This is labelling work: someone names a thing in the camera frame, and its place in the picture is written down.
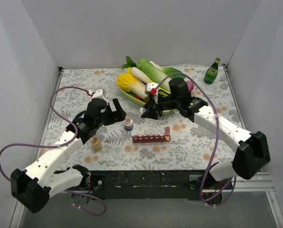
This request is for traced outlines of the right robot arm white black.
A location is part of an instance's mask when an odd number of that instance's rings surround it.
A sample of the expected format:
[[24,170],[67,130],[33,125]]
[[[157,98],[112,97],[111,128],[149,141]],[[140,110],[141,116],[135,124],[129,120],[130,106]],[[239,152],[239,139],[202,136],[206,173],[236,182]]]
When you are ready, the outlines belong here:
[[217,188],[222,180],[232,177],[251,179],[271,160],[266,136],[258,131],[252,133],[218,116],[209,104],[199,97],[191,96],[193,83],[182,78],[169,81],[171,93],[163,96],[157,83],[148,83],[145,91],[148,102],[140,109],[143,118],[158,119],[164,110],[176,109],[179,113],[215,134],[234,152],[232,160],[219,162],[205,175],[205,185]]

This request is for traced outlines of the white pill bottle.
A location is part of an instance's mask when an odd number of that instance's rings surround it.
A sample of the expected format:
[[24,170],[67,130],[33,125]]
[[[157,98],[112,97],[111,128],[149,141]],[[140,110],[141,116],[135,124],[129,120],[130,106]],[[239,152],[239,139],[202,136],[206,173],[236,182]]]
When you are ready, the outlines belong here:
[[133,120],[130,117],[126,117],[123,121],[124,129],[131,131],[133,129]]

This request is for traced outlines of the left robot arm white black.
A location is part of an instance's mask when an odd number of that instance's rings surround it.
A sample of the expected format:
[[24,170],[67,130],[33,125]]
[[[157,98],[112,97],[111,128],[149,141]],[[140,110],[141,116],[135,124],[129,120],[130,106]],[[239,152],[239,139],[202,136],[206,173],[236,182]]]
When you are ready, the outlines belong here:
[[70,188],[87,190],[90,186],[90,171],[75,165],[65,172],[56,170],[70,155],[92,138],[101,126],[108,126],[125,119],[126,113],[118,99],[108,103],[102,98],[93,98],[87,109],[79,113],[68,125],[57,143],[64,146],[48,150],[24,170],[15,169],[10,175],[11,194],[30,212],[37,213],[54,195]]

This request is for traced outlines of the white bottle cap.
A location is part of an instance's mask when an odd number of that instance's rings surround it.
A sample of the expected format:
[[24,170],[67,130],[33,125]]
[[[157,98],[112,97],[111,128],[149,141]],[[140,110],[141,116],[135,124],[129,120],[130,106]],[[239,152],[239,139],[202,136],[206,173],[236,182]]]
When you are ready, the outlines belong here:
[[144,113],[146,111],[146,109],[145,108],[140,108],[140,113],[142,114],[142,113]]

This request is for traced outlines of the red weekly pill organizer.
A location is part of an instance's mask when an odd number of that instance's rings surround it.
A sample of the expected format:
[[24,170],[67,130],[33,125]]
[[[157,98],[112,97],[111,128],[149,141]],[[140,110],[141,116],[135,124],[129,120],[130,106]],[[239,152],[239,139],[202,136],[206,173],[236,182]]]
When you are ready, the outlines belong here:
[[170,135],[170,127],[165,127],[164,134],[133,135],[133,143],[167,143],[165,136]]

